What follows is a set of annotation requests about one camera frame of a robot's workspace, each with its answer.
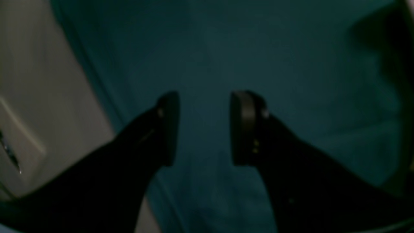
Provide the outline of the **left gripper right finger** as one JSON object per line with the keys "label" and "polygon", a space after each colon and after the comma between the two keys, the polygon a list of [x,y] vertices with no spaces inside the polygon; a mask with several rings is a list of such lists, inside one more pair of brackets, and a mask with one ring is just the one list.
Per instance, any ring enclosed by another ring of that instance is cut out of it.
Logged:
{"label": "left gripper right finger", "polygon": [[413,202],[357,177],[295,136],[251,91],[230,98],[232,158],[257,169],[280,233],[412,233]]}

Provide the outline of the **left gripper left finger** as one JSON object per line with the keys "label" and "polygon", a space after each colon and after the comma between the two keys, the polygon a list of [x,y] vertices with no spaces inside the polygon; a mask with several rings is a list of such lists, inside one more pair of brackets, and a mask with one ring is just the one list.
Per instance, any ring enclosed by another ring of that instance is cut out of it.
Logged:
{"label": "left gripper left finger", "polygon": [[179,94],[164,94],[108,144],[1,202],[1,224],[24,233],[133,233],[152,177],[173,164],[179,118]]}

